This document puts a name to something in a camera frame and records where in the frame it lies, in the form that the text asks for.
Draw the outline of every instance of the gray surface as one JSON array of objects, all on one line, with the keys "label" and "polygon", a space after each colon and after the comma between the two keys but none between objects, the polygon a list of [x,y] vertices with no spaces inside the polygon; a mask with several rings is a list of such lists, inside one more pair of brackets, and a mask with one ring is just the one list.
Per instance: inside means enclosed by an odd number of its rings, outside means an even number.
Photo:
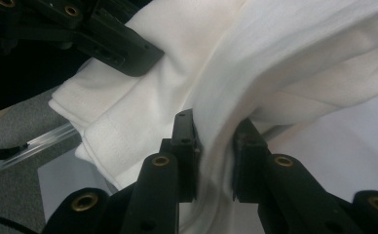
[{"label": "gray surface", "polygon": [[38,177],[46,220],[68,195],[82,188],[100,188],[111,195],[95,165],[77,158],[74,149],[39,168]]},{"label": "gray surface", "polygon": [[[23,144],[66,123],[47,105],[52,92],[17,104],[0,120],[0,148]],[[79,142],[73,136],[0,172],[0,216],[40,232],[45,219],[37,169]],[[0,225],[0,234],[6,233],[18,232]]]}]

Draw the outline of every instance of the gray floor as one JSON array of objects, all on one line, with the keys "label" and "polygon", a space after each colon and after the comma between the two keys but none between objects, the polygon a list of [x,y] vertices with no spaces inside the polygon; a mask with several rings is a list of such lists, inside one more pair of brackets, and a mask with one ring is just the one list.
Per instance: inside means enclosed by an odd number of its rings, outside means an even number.
[{"label": "gray floor", "polygon": [[[15,105],[0,119],[0,148],[22,145],[67,122],[47,105],[52,92]],[[0,216],[41,232],[45,219],[37,169],[79,143],[80,137],[72,136],[0,172]],[[6,233],[19,232],[0,225],[0,234]]]}]

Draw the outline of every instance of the white garment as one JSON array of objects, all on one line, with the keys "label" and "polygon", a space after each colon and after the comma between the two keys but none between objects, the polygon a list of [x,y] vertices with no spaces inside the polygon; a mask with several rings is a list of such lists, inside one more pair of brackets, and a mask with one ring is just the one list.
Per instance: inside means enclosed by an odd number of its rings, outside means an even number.
[{"label": "white garment", "polygon": [[193,108],[204,153],[182,233],[231,232],[230,138],[242,119],[292,124],[378,95],[375,0],[156,0],[128,26],[164,57],[140,78],[92,59],[50,106],[82,134],[77,156],[120,189],[171,136],[174,114]]}]

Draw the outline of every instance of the fabric fold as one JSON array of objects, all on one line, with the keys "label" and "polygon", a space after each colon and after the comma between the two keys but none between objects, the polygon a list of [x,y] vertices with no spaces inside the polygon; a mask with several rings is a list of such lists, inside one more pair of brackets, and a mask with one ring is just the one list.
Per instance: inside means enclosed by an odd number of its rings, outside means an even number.
[{"label": "fabric fold", "polygon": [[230,142],[240,121],[294,124],[378,95],[378,1],[156,0],[128,26],[164,57],[139,78],[92,60],[51,106],[80,126],[76,154],[119,189],[193,108],[204,152],[181,233],[237,233]]}]

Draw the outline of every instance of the white cloth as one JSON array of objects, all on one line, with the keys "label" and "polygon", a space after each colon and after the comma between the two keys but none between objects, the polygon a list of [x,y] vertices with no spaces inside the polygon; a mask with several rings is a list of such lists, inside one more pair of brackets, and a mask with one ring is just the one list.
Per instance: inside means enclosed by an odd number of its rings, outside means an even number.
[{"label": "white cloth", "polygon": [[139,78],[92,59],[50,106],[82,134],[76,155],[118,188],[193,108],[204,153],[182,233],[231,232],[230,138],[242,119],[292,124],[378,95],[376,0],[156,0],[128,26],[164,57]]}]

